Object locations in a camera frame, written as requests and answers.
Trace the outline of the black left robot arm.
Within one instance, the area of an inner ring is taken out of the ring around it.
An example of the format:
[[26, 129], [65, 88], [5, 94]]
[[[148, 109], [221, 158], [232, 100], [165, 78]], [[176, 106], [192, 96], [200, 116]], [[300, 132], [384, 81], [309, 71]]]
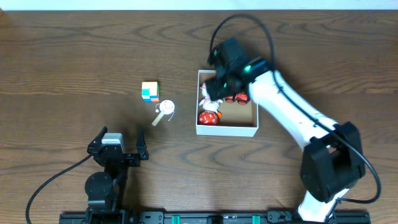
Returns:
[[127, 153], [123, 135], [108, 133], [106, 126], [89, 143], [87, 153], [104, 168], [104, 171], [91, 175], [85, 183], [90, 210], [113, 212], [121, 207], [128, 169], [139, 167], [141, 161], [149, 158], [142, 128], [137, 135], [136, 149], [135, 153]]

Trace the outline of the multicoloured puzzle cube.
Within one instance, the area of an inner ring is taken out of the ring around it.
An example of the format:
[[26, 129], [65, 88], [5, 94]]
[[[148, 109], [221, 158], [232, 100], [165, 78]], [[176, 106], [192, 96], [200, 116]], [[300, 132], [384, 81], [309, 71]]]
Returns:
[[141, 96], [145, 102], [159, 102], [158, 82], [142, 82]]

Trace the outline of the small wooden rattle drum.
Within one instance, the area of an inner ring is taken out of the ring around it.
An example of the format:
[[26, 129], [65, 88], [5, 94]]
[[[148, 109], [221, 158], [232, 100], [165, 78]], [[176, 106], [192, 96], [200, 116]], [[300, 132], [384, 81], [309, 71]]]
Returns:
[[151, 125], [157, 126], [157, 124], [165, 115], [169, 116], [168, 121], [170, 121], [175, 114], [175, 103], [172, 100], [163, 100], [156, 104], [155, 112], [157, 113], [157, 116]]

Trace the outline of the red many-sided die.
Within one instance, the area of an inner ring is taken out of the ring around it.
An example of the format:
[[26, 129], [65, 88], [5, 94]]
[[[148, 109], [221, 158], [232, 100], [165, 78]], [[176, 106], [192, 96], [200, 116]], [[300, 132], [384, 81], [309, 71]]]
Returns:
[[214, 111], [204, 111], [198, 115], [198, 124], [216, 126], [220, 122], [218, 114]]

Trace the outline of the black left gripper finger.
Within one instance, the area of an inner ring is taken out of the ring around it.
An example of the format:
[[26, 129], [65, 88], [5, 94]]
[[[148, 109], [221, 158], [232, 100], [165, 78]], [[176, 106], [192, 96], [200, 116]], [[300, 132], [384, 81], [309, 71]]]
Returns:
[[102, 128], [102, 130], [99, 132], [99, 134], [92, 140], [93, 144], [101, 144], [101, 140], [103, 136], [108, 132], [108, 129], [106, 126]]
[[137, 154], [139, 155], [140, 160], [148, 160], [149, 159], [149, 152], [147, 150], [146, 142], [144, 139], [144, 130], [140, 127], [137, 140], [136, 140], [136, 149]]

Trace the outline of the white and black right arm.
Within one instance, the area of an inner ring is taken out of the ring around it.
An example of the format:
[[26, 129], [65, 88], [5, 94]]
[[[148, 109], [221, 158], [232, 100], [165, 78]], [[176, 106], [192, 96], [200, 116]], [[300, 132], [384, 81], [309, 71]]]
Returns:
[[357, 127], [338, 124], [304, 100], [273, 64], [252, 59], [237, 39], [210, 47], [216, 77], [205, 82], [210, 99], [244, 93], [269, 112], [303, 152], [300, 178], [306, 194], [299, 205], [303, 221], [324, 222], [344, 194], [364, 177], [365, 160]]

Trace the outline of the red toy truck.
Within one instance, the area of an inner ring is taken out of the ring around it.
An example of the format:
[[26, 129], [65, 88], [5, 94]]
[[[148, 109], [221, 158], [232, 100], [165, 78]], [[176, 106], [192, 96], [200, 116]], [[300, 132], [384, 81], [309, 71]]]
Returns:
[[225, 102], [227, 103], [234, 103], [237, 102], [239, 105], [246, 105], [250, 99], [245, 93], [238, 93], [236, 95], [226, 96], [224, 98]]

